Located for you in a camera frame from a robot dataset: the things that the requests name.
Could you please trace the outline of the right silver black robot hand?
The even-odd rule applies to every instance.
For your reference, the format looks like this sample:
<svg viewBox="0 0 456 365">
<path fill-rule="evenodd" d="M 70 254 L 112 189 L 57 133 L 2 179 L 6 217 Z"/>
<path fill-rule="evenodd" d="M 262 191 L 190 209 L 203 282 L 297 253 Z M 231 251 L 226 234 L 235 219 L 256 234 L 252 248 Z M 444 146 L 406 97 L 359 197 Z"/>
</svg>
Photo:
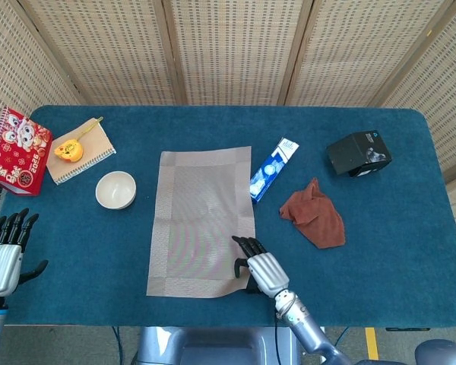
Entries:
<svg viewBox="0 0 456 365">
<path fill-rule="evenodd" d="M 254 237 L 232 236 L 246 258 L 237 258 L 234 262 L 234 274 L 240 277 L 240 268 L 245 267 L 257 284 L 260 292 L 274 299 L 286 290 L 290 279 L 275 257 Z"/>
</svg>

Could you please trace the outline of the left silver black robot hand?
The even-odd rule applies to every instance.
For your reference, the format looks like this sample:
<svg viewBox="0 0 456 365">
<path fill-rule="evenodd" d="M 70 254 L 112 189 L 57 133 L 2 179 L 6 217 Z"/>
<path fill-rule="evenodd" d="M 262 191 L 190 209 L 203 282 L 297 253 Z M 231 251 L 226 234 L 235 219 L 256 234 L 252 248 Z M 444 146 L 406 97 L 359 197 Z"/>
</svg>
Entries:
<svg viewBox="0 0 456 365">
<path fill-rule="evenodd" d="M 30 232 L 39 218 L 29 209 L 0 217 L 0 298 L 13 294 L 17 287 L 40 276 L 49 262 L 42 260 L 35 269 L 22 272 L 22 261 Z"/>
</svg>

